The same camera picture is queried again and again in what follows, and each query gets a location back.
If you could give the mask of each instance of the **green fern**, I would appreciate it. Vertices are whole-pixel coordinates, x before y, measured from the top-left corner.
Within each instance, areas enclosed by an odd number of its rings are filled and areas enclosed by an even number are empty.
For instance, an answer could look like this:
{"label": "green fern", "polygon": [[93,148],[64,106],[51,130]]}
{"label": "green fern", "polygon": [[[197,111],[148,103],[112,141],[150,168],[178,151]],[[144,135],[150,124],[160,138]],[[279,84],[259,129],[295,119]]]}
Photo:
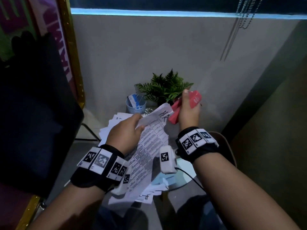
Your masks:
{"label": "green fern", "polygon": [[173,69],[163,77],[153,73],[150,83],[136,84],[137,89],[144,93],[146,100],[151,100],[158,105],[165,102],[173,103],[173,99],[179,96],[185,88],[191,87],[193,83],[183,82],[183,78],[174,73]]}

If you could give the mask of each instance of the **stack of papers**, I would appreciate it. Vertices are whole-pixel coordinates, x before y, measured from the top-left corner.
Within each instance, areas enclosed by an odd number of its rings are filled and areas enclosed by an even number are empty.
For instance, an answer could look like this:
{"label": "stack of papers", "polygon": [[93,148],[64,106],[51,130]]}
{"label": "stack of papers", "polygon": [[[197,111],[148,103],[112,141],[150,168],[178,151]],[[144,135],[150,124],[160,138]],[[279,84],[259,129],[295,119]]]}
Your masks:
{"label": "stack of papers", "polygon": [[[129,161],[129,166],[132,168],[127,192],[123,198],[111,197],[109,205],[134,201],[151,204],[154,195],[160,195],[162,191],[168,190],[168,185],[176,182],[172,174],[158,173],[156,177],[152,177],[153,169],[160,170],[160,164],[153,163],[154,158],[159,156],[161,146],[168,145],[169,136],[165,133],[164,127],[167,118],[172,113],[171,106],[165,103],[139,120],[138,126],[145,125],[146,127],[141,134],[138,145],[125,157],[125,160]],[[132,114],[121,112],[114,115],[109,120],[108,127],[100,130],[101,142],[99,146],[105,144],[112,127],[130,116]]]}

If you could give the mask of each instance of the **wristband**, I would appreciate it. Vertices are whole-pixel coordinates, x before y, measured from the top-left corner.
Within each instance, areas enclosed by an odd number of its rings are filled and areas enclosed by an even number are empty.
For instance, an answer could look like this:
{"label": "wristband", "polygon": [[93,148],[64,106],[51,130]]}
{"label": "wristband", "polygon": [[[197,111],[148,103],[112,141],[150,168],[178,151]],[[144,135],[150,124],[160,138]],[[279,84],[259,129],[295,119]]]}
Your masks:
{"label": "wristband", "polygon": [[188,127],[181,131],[176,144],[177,154],[191,163],[204,154],[219,152],[217,141],[206,130],[199,127]]}
{"label": "wristband", "polygon": [[118,186],[129,167],[124,155],[116,148],[104,144],[92,147],[77,164],[71,177],[73,185],[86,188],[97,186],[107,192],[111,186]]}

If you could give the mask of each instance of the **black chair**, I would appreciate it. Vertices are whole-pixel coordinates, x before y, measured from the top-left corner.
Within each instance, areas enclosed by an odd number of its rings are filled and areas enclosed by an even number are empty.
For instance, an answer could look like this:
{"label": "black chair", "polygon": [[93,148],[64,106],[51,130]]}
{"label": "black chair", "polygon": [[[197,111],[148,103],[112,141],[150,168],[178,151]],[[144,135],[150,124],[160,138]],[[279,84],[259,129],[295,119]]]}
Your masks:
{"label": "black chair", "polygon": [[12,39],[0,67],[0,182],[47,198],[84,119],[54,37]]}

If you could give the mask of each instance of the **hand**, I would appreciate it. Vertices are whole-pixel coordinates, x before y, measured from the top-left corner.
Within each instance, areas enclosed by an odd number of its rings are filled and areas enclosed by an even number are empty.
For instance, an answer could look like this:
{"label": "hand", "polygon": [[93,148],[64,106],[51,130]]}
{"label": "hand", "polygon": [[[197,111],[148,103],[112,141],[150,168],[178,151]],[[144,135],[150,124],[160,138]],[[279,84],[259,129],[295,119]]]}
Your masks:
{"label": "hand", "polygon": [[130,118],[119,122],[111,129],[106,139],[106,144],[113,146],[124,155],[131,152],[138,144],[141,133],[145,128],[145,126],[135,128],[141,118],[140,114],[134,114]]}
{"label": "hand", "polygon": [[182,92],[182,105],[179,113],[180,131],[188,127],[198,127],[200,113],[200,104],[197,104],[193,109],[190,106],[189,91],[185,89]]}

